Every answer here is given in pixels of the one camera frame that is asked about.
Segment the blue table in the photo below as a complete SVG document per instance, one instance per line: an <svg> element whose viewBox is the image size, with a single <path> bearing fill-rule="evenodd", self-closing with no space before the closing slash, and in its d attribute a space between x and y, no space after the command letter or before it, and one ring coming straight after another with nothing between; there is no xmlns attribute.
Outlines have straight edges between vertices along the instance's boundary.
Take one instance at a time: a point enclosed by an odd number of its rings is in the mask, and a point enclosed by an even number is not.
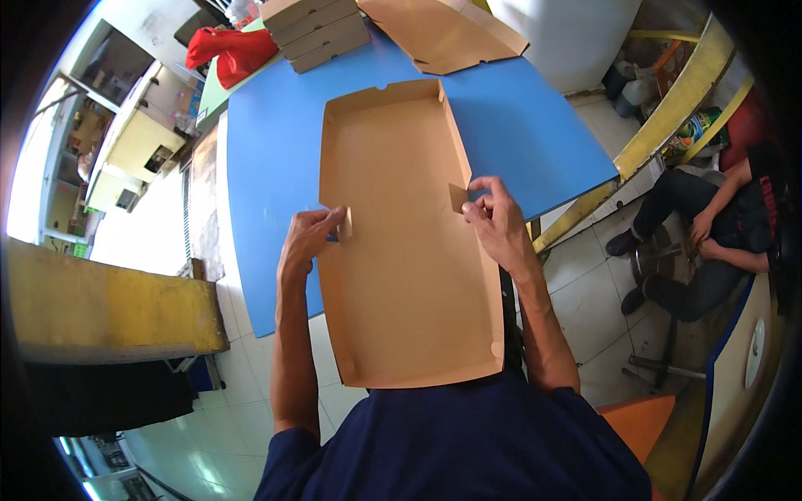
<svg viewBox="0 0 802 501"><path fill-rule="evenodd" d="M229 99L229 203L242 288L257 337L275 330L276 266L299 211L319 208L326 101L422 75L369 20L373 43L297 75L281 60ZM567 101L524 58L440 77L474 177L498 175L532 219L618 175ZM376 159L376 168L382 160ZM322 312L317 271L308 313Z"/></svg>

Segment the stack of boxes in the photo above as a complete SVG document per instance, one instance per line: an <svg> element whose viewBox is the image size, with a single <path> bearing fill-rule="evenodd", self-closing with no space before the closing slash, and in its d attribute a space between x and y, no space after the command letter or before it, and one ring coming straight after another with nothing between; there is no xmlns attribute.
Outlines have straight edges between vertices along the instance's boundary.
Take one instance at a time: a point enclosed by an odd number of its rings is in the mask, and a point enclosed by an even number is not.
<svg viewBox="0 0 802 501"><path fill-rule="evenodd" d="M268 0L261 20L297 73L371 41L354 0Z"/></svg>

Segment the black sneaker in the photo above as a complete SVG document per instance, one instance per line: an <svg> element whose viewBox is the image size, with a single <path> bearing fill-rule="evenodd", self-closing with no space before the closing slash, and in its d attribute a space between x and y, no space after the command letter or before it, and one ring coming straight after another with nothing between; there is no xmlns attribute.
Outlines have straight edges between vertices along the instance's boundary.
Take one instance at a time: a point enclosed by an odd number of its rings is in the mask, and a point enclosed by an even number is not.
<svg viewBox="0 0 802 501"><path fill-rule="evenodd" d="M640 241L632 234L632 230L628 229L624 233L611 238L604 248L611 256L623 256L633 248L638 247L639 244Z"/></svg>
<svg viewBox="0 0 802 501"><path fill-rule="evenodd" d="M624 296L624 301L621 301L621 313L625 315L631 315L635 313L635 310L643 306L643 303L646 302L646 296L643 295L643 291L640 287L635 287L634 289L630 290Z"/></svg>

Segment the person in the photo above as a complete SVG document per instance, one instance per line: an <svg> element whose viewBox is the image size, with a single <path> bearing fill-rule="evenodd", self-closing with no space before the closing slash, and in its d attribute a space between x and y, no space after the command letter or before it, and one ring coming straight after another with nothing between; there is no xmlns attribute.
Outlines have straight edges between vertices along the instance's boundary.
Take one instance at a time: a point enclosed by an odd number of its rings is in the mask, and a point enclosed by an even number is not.
<svg viewBox="0 0 802 501"><path fill-rule="evenodd" d="M769 142L747 149L747 158L715 184L687 172L664 172L651 189L630 229L607 242L611 256L624 256L649 240L666 218L677 211L693 220L691 243L703 262L691 280L658 274L645 277L622 300L621 311L634 313L650 299L680 321L696 321L724 302L747 273L768 272L777 221L777 198L784 182Z"/></svg>
<svg viewBox="0 0 802 501"><path fill-rule="evenodd" d="M651 499L648 474L579 395L521 210L497 177L463 206L488 255L518 288L525 362L446 386L372 390L320 445L306 275L345 210L300 212L277 271L270 386L275 435L255 499Z"/></svg>

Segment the flattened cardboard box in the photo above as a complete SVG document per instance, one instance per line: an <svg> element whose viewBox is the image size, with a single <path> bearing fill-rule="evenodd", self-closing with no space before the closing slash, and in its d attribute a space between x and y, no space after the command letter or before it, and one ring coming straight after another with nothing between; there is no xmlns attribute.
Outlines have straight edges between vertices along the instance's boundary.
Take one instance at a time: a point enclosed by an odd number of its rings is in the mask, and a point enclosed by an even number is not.
<svg viewBox="0 0 802 501"><path fill-rule="evenodd" d="M447 75L524 53L529 42L464 0L358 0L422 73Z"/></svg>
<svg viewBox="0 0 802 501"><path fill-rule="evenodd" d="M339 0L320 10L316 10L312 14L304 16L285 28L281 28L278 31L270 31L270 36L273 37L273 41L278 44L279 47L284 47L298 40L305 34L312 33L327 24L339 21L348 15L358 12L359 10L356 8L356 2L354 2L354 0Z"/></svg>
<svg viewBox="0 0 802 501"><path fill-rule="evenodd" d="M318 272L342 383L416 388L501 371L498 265L451 209L471 168L442 84L391 83L323 113L320 202L350 209L351 236Z"/></svg>
<svg viewBox="0 0 802 501"><path fill-rule="evenodd" d="M342 38L350 33L365 31L365 23L362 21L362 16L359 12L355 12L350 16L340 19L339 21L332 22L329 25L315 30L312 33L302 36L295 42L282 47L282 54L284 57L292 61L298 59L304 54L314 51L319 47L331 43L338 38Z"/></svg>
<svg viewBox="0 0 802 501"><path fill-rule="evenodd" d="M271 34L334 3L334 0L269 0L261 4L262 24Z"/></svg>
<svg viewBox="0 0 802 501"><path fill-rule="evenodd" d="M314 51L307 52L298 59L290 61L296 73L303 73L304 71L311 70L316 66L320 66L334 56L343 55L346 52L351 52L353 49L361 47L366 43L371 42L371 36L367 33L367 29L363 26L361 30L352 31L343 35L341 38L327 43L326 45L315 49Z"/></svg>

